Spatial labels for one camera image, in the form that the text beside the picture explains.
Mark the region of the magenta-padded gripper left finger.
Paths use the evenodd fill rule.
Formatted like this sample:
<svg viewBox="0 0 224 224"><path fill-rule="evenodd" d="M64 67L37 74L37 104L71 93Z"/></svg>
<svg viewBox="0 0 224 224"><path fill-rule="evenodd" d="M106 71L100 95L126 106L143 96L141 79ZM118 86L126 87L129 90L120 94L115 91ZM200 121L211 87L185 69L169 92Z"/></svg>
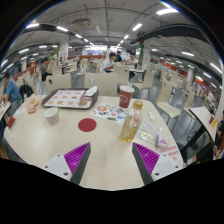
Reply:
<svg viewBox="0 0 224 224"><path fill-rule="evenodd" d="M56 154L43 166L43 169L79 185L90 153L91 145L85 143L66 154Z"/></svg>

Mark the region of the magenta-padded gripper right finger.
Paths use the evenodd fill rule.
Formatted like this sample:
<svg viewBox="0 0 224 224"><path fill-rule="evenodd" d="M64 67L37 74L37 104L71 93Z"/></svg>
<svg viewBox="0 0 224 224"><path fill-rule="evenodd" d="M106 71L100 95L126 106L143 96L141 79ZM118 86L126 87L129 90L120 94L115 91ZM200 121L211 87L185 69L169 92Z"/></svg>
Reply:
<svg viewBox="0 0 224 224"><path fill-rule="evenodd" d="M132 153L145 185L182 169L182 167L167 154L158 154L138 143L132 145Z"/></svg>

